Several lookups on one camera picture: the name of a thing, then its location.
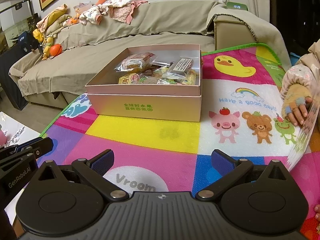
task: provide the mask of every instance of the box of snacks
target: box of snacks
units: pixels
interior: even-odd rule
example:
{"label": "box of snacks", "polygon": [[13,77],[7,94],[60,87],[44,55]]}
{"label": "box of snacks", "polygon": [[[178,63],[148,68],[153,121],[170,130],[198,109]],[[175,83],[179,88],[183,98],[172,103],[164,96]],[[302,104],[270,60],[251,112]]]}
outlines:
{"label": "box of snacks", "polygon": [[85,86],[97,114],[200,121],[200,45],[165,44],[122,51]]}

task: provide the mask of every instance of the green mat border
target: green mat border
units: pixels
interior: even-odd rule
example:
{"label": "green mat border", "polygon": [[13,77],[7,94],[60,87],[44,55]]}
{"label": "green mat border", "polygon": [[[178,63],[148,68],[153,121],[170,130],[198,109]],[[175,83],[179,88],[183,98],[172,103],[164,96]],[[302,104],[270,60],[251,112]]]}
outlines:
{"label": "green mat border", "polygon": [[[231,51],[231,50],[235,50],[235,49],[252,48],[252,47],[256,47],[256,46],[263,46],[263,47],[268,48],[268,49],[270,50],[271,54],[273,55],[273,57],[275,57],[275,59],[278,61],[277,63],[282,66],[280,59],[278,58],[277,54],[270,48],[270,46],[268,46],[268,45],[265,44],[265,43],[260,43],[260,42],[248,43],[248,44],[238,45],[238,46],[234,46],[234,47],[230,47],[230,48],[225,48],[225,49],[218,49],[218,50],[215,50],[215,51],[206,52],[206,53],[204,53],[204,54],[201,54],[201,56],[210,55],[210,54],[215,54],[215,53],[219,53],[219,52]],[[48,124],[48,126],[43,130],[43,132],[39,135],[39,137],[42,137],[42,136],[45,134],[45,132],[50,128],[50,126],[53,125],[53,123],[62,115],[62,113],[63,113],[64,111],[66,111],[66,110],[69,108],[69,106],[70,106],[72,103],[74,103],[74,102],[77,100],[78,97],[79,97],[79,96],[77,96],[77,97],[75,98],[75,100],[73,100],[69,105],[67,105],[67,106],[60,112],[60,114],[58,114],[58,115],[52,120],[52,122]]]}
{"label": "green mat border", "polygon": [[45,132],[50,128],[50,126],[53,125],[53,123],[62,115],[62,113],[63,113],[64,111],[66,111],[66,110],[69,108],[69,106],[71,106],[72,103],[74,103],[74,102],[78,99],[79,96],[77,96],[77,97],[75,98],[75,100],[73,100],[69,105],[67,105],[67,106],[60,112],[60,114],[58,114],[58,115],[51,121],[51,123],[48,124],[48,126],[43,130],[43,132],[39,135],[39,137],[42,137],[42,136],[45,134]]}
{"label": "green mat border", "polygon": [[271,49],[270,46],[268,46],[265,43],[261,43],[261,42],[254,42],[254,43],[238,45],[238,46],[234,46],[234,47],[230,47],[230,48],[225,48],[225,49],[218,49],[218,50],[215,50],[215,51],[206,52],[204,54],[201,54],[201,56],[215,54],[215,53],[219,53],[219,52],[231,51],[231,50],[235,50],[235,49],[252,48],[252,47],[257,47],[257,46],[263,46],[263,47],[268,48],[270,50],[271,54],[273,55],[273,57],[275,57],[275,59],[278,61],[277,63],[282,66],[281,60],[279,59],[278,55]]}

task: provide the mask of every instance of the cardboard box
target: cardboard box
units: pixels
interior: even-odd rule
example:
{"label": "cardboard box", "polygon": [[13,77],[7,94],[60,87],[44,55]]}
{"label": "cardboard box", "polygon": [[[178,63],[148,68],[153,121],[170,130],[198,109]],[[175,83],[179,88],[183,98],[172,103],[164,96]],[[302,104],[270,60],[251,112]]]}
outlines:
{"label": "cardboard box", "polygon": [[[124,72],[114,69],[129,55],[152,52],[156,61],[177,61],[180,57],[194,59],[198,73],[196,85],[130,84],[118,85]],[[202,71],[200,45],[168,44],[131,47],[122,51],[85,86],[97,114],[177,121],[200,121]]]}

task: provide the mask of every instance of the yellow duck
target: yellow duck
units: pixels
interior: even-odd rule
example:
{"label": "yellow duck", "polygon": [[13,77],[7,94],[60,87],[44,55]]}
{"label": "yellow duck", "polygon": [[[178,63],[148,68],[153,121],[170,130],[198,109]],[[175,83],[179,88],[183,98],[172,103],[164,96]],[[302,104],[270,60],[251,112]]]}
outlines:
{"label": "yellow duck", "polygon": [[217,56],[214,59],[214,66],[218,71],[235,77],[251,77],[256,72],[254,67],[244,67],[238,60],[230,56]]}

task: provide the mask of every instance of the play mat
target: play mat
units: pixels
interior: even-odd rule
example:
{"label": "play mat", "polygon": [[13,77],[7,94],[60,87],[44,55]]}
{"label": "play mat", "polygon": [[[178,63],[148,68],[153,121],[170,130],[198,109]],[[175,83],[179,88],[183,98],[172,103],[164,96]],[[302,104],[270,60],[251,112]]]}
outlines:
{"label": "play mat", "polygon": [[[54,149],[41,157],[57,164],[90,159],[105,149],[115,153],[106,179],[133,191],[196,192],[222,176],[211,165],[220,149],[255,164],[286,162],[299,132],[279,115],[284,70],[265,44],[253,43],[203,53],[201,122],[97,115],[86,94],[71,103],[42,133]],[[317,128],[307,153],[291,172],[309,203],[301,232],[318,239],[313,207],[320,203]]]}

